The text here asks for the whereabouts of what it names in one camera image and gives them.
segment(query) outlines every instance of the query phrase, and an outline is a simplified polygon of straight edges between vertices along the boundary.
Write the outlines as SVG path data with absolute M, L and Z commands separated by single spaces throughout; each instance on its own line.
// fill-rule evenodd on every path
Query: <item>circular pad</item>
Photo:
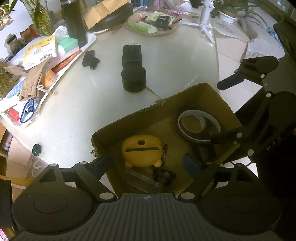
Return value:
M 68 204 L 67 198 L 59 194 L 46 194 L 35 200 L 33 206 L 40 213 L 57 213 Z
M 146 87 L 146 70 L 140 65 L 125 67 L 121 72 L 122 85 L 126 91 L 140 92 Z
M 227 232 L 257 234 L 273 228 L 281 205 L 262 186 L 235 182 L 209 191 L 201 200 L 204 217 Z

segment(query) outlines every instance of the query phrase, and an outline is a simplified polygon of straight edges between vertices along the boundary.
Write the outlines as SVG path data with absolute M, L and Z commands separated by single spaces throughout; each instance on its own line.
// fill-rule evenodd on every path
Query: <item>white cloth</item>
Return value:
M 251 10 L 259 14 L 265 20 L 267 26 L 262 19 L 249 12 L 246 14 L 245 19 L 242 18 L 239 20 L 242 29 L 251 39 L 247 45 L 245 58 L 261 56 L 274 56 L 277 59 L 282 58 L 285 55 L 282 45 L 266 30 L 267 27 L 273 27 L 277 23 L 276 20 L 261 8 L 253 7 Z

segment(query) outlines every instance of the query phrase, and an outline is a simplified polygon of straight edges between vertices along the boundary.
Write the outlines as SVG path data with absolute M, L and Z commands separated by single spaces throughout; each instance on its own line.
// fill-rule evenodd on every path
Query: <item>cardboard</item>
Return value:
M 7 160 L 6 162 L 6 176 L 7 177 L 19 177 L 19 178 L 26 178 L 28 175 L 28 171 L 32 165 L 32 158 L 30 157 L 27 165 L 22 165 L 14 161 Z M 12 185 L 12 201 L 14 202 L 15 199 L 22 193 L 22 188 L 17 188 L 16 186 Z
M 0 123 L 0 142 L 2 141 L 5 131 L 6 131 L 5 126 L 2 123 Z
M 94 7 L 92 7 L 90 10 L 87 11 L 87 13 L 84 16 L 84 21 L 87 27 L 90 29 L 93 27 L 96 23 L 101 21 L 103 18 L 105 18 L 107 15 L 113 13 L 115 10 L 120 8 L 126 3 L 130 3 L 130 0 L 104 0 Z
M 162 192 L 179 194 L 192 183 L 192 179 L 182 167 L 185 153 L 192 153 L 189 143 L 175 130 L 175 119 L 182 107 L 192 106 L 215 117 L 221 130 L 241 127 L 241 123 L 229 106 L 207 83 L 201 83 L 188 88 L 169 98 L 158 100 L 154 105 L 126 116 L 98 130 L 92 136 L 92 145 L 97 156 L 106 152 L 113 157 L 113 166 L 107 171 L 109 181 L 117 195 L 124 192 L 143 192 L 135 190 L 135 185 L 123 181 L 126 175 L 124 160 L 121 155 L 121 143 L 132 135 L 155 135 L 163 144 L 168 145 L 165 165 L 162 167 L 176 173 L 176 179 L 170 186 L 165 186 Z M 237 148 L 238 144 L 214 145 L 218 158 L 215 162 L 221 164 Z M 152 178 L 150 168 L 142 169 Z
M 7 72 L 16 76 L 27 75 L 28 73 L 22 66 L 7 66 L 4 68 Z
M 9 147 L 7 159 L 27 166 L 31 158 L 31 153 L 31 151 L 24 148 L 22 144 L 13 138 Z
M 5 176 L 6 174 L 6 158 L 0 156 L 0 175 Z

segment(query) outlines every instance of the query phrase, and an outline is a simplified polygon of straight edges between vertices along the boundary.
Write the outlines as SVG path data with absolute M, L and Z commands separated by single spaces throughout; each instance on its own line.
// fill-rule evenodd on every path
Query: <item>white tripod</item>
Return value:
M 202 13 L 200 15 L 200 23 L 182 23 L 184 25 L 191 25 L 191 26 L 199 26 L 207 35 L 209 40 L 212 43 L 215 43 L 215 40 L 213 36 L 209 33 L 208 28 L 213 28 L 211 25 L 207 24 L 207 21 L 209 20 L 210 13 L 214 9 L 214 0 L 204 0 L 203 1 L 204 8 L 202 10 Z

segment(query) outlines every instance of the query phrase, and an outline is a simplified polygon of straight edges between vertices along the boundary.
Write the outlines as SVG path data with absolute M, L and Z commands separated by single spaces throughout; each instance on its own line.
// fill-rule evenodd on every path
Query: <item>black cylindrical object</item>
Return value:
M 62 14 L 70 38 L 78 40 L 79 47 L 87 44 L 79 0 L 61 0 Z
M 191 6 L 193 8 L 198 8 L 200 6 L 201 0 L 190 0 Z
M 126 91 L 140 92 L 146 87 L 146 70 L 139 65 L 130 65 L 121 72 L 122 85 Z

